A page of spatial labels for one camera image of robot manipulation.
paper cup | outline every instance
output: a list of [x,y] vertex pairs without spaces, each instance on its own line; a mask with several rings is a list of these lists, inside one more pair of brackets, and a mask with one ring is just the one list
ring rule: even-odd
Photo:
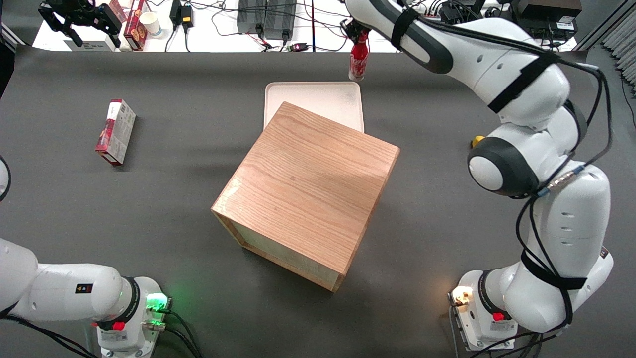
[[148,31],[150,36],[161,35],[161,25],[159,24],[159,19],[157,19],[157,15],[155,13],[147,12],[141,14],[139,22],[146,28],[146,31]]

green light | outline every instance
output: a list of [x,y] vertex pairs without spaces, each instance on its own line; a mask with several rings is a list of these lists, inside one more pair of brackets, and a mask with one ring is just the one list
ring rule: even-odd
[[152,308],[155,310],[161,310],[167,308],[168,296],[161,292],[156,294],[149,294],[146,296],[146,308]]

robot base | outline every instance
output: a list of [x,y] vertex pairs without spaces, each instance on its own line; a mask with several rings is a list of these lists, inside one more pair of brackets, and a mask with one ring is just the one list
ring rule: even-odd
[[[460,280],[457,287],[448,293],[454,306],[455,321],[464,341],[466,350],[482,350],[485,347],[517,333],[514,320],[496,322],[486,310],[479,297],[478,282],[483,271],[470,271]],[[515,340],[511,339],[491,348],[513,349]]]
[[102,357],[107,358],[150,358],[159,331],[145,329],[144,322],[163,322],[165,315],[147,308],[149,294],[161,293],[159,285],[148,277],[135,277],[139,285],[139,306],[122,331],[104,331],[97,328],[98,342]]

white table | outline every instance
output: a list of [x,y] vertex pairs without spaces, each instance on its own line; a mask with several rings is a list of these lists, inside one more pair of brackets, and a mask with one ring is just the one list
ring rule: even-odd
[[[171,0],[151,0],[149,7],[154,11],[159,18],[159,21],[163,28],[163,33],[158,38],[148,38],[144,47],[144,52],[163,52],[165,50],[166,42],[172,34],[172,24],[170,23],[169,14],[170,7],[172,6]],[[423,3],[424,6],[430,6],[434,0],[427,0]],[[198,4],[193,4],[195,7],[201,8],[199,4],[212,5],[219,3],[216,0],[196,0]],[[226,0],[226,9],[236,9],[239,0]],[[296,20],[294,21],[294,33],[291,41],[288,45],[293,43],[307,43],[312,44],[312,22],[311,22],[311,0],[297,0],[296,6]],[[341,4],[338,0],[314,0],[314,17],[317,21],[315,23],[315,38],[316,52],[325,52],[323,49],[339,50],[339,52],[350,52],[353,46],[351,41],[346,41],[342,36],[339,28],[327,28],[325,25],[319,24],[322,22],[325,24],[339,26],[340,22],[349,17],[349,13],[344,4]],[[499,7],[500,5],[496,0],[488,0],[484,5],[485,11],[489,6]],[[424,7],[419,6],[419,10],[423,11]],[[346,16],[338,16],[329,13],[342,14]],[[188,48],[191,52],[260,52],[264,49],[262,45],[255,40],[255,36],[250,37],[246,34],[237,34],[231,36],[220,36],[221,34],[233,34],[237,32],[236,16],[237,12],[219,12],[219,8],[210,7],[206,9],[193,9],[194,27],[188,32]],[[98,30],[93,28],[82,28],[82,32]],[[38,36],[36,37],[33,47],[42,48],[43,50],[50,51],[71,51],[71,49],[64,43],[66,37],[61,32],[53,32],[48,25],[43,22],[40,26]],[[280,47],[282,41],[268,41],[271,46]],[[396,49],[391,45],[389,41],[381,37],[377,32],[371,32],[369,36],[369,46],[372,52],[396,52]],[[566,44],[560,47],[561,51],[572,50],[576,46],[576,40],[572,38]],[[276,48],[270,51],[278,51],[280,48]],[[184,31],[182,28],[177,29],[177,33],[170,41],[168,52],[186,52]]]

white tray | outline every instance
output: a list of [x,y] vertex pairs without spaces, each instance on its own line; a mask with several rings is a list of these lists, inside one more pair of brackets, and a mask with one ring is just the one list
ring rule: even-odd
[[362,97],[355,82],[273,82],[265,88],[265,121],[283,102],[314,112],[364,133]]

